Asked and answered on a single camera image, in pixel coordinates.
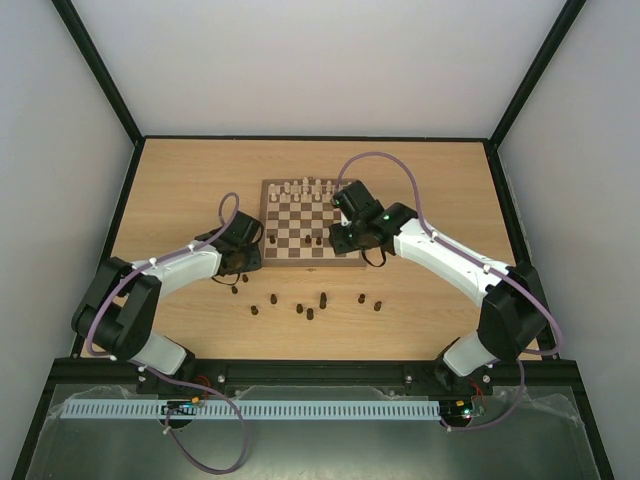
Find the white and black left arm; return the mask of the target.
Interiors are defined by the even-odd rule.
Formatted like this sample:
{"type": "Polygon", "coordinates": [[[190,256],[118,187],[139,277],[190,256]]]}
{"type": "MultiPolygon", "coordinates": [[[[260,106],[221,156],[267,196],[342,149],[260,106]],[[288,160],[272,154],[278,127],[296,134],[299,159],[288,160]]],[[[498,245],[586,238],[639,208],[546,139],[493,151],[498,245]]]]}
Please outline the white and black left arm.
{"type": "Polygon", "coordinates": [[[153,331],[160,300],[194,282],[241,276],[261,268],[259,220],[238,212],[218,229],[162,257],[102,262],[71,320],[72,330],[116,360],[147,367],[172,381],[194,377],[195,355],[153,331]]]}

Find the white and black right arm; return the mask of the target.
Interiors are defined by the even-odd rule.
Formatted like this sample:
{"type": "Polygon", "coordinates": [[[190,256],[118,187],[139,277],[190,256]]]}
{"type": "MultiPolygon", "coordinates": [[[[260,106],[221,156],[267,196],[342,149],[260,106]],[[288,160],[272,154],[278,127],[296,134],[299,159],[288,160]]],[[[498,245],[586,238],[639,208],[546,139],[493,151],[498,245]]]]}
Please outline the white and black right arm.
{"type": "Polygon", "coordinates": [[[447,281],[480,308],[478,327],[455,339],[437,357],[434,375],[445,390],[466,385],[478,368],[540,355],[530,344],[549,321],[541,286],[528,263],[515,267],[482,256],[440,234],[401,203],[385,209],[379,201],[362,206],[334,199],[341,221],[330,227],[337,253],[379,248],[381,254],[414,262],[447,281]]]}

